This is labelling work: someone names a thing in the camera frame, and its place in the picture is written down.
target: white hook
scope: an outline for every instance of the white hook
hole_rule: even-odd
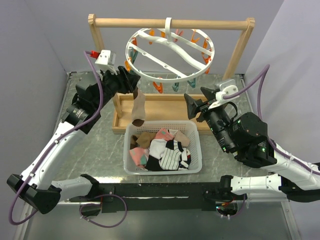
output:
[[[171,31],[170,31],[171,19],[172,19],[171,17],[167,17],[165,19],[165,24],[164,24],[165,36],[166,36],[168,43],[172,42]]]

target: wooden base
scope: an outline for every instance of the wooden base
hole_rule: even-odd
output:
[[[119,94],[122,117],[119,118],[114,111],[112,131],[114,134],[124,134],[126,127],[132,122],[131,111],[134,106],[132,94]],[[194,99],[207,99],[202,94],[190,94]],[[166,121],[166,120],[189,120],[187,115],[187,105],[183,94],[145,94],[145,120],[146,121]],[[197,122],[192,119],[201,135],[211,135],[207,123]]]

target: gray wall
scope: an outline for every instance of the gray wall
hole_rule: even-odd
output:
[[[268,133],[302,160],[318,163],[320,141],[320,1],[285,1],[246,74],[249,82],[271,64],[261,108]],[[256,108],[258,84],[249,92]],[[303,239],[319,239],[320,202],[291,203]]]
[[[9,240],[16,227],[8,222],[14,193],[7,178],[20,174],[50,139],[67,75],[24,1],[1,1],[0,56],[0,238]],[[19,200],[16,220],[22,205]]]
[[[241,58],[237,73],[244,74],[276,16],[283,0],[25,0],[66,71],[88,70],[82,56],[83,50],[94,49],[94,42],[88,26],[88,14],[100,18],[151,18],[237,20],[248,17],[256,19],[256,27]],[[125,46],[136,29],[103,29],[105,47],[117,53],[116,64],[123,65]],[[240,35],[239,31],[206,31],[215,44],[215,57],[211,73],[222,74]],[[146,50],[157,54],[160,59],[190,73],[192,68],[183,64],[177,54],[165,51],[165,47],[155,49],[146,43]],[[138,59],[137,66],[145,71],[161,71],[162,67],[151,64],[147,58]]]

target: brown sock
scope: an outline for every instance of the brown sock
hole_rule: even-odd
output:
[[[141,148],[147,149],[150,147],[151,141],[156,137],[155,132],[143,132],[140,137],[138,137],[136,143],[140,145]]]
[[[131,136],[131,139],[130,139],[130,150],[138,147],[137,140],[138,140],[139,137],[140,137],[140,135],[137,135],[137,134]]]
[[[137,87],[133,91],[133,108],[131,112],[132,124],[141,127],[146,119],[145,111],[146,96]]]
[[[182,147],[186,148],[189,146],[190,144],[190,139],[187,138],[186,135],[184,135],[181,131],[178,131],[175,135],[174,135],[174,140],[176,140],[177,142],[181,142]]]

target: white circular hanger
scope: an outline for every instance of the white circular hanger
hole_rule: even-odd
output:
[[[205,34],[203,31],[201,31],[199,29],[191,29],[192,31],[200,34],[205,39],[207,44],[210,46],[210,49],[205,49],[204,47],[198,45],[197,43],[191,42],[191,41],[183,38],[182,36],[179,36],[179,35],[175,34],[174,32],[171,32],[170,31],[171,20],[172,20],[171,17],[167,17],[165,20],[165,28],[164,29],[158,28],[158,30],[165,33],[166,38],[160,37],[160,36],[151,36],[148,33],[146,33],[147,31],[151,30],[151,28],[142,28],[142,29],[138,30],[137,32],[135,32],[135,34],[133,34],[131,36],[131,38],[129,39],[129,41],[126,44],[125,58],[126,58],[128,64],[130,65],[131,69],[136,74],[143,76],[145,79],[147,79],[149,81],[158,82],[158,83],[179,83],[179,82],[184,82],[184,81],[188,81],[188,80],[193,80],[194,78],[198,77],[199,75],[201,75],[207,71],[207,69],[210,67],[212,60],[214,58],[215,46],[214,46],[214,43],[212,42],[211,38],[207,34]],[[140,47],[134,45],[132,42],[134,39],[137,39],[137,38],[142,38],[142,39],[145,39],[145,40],[152,42],[152,43],[157,43],[157,44],[162,44],[164,46],[167,46],[171,50],[175,51],[178,55],[180,55],[180,57],[183,61],[186,61],[192,67],[198,69],[198,71],[191,74],[191,75],[188,75],[188,76],[183,74],[179,70],[171,67],[170,65],[159,60],[155,56],[144,51]],[[181,41],[182,43],[184,43],[190,47],[193,47],[194,49],[208,55],[209,60],[207,61],[206,64],[195,60],[182,47],[180,47],[179,45],[174,43],[172,41],[172,38],[175,38],[175,39]],[[146,73],[142,72],[141,70],[137,69],[130,61],[130,51],[132,51],[132,49],[138,51],[142,56],[147,57],[150,60],[154,61],[155,63],[159,64],[160,66],[162,66],[164,69],[168,70],[169,72],[176,74],[176,76],[178,76],[178,78],[176,78],[176,77],[174,77],[174,78],[157,78],[157,77],[149,76]]]

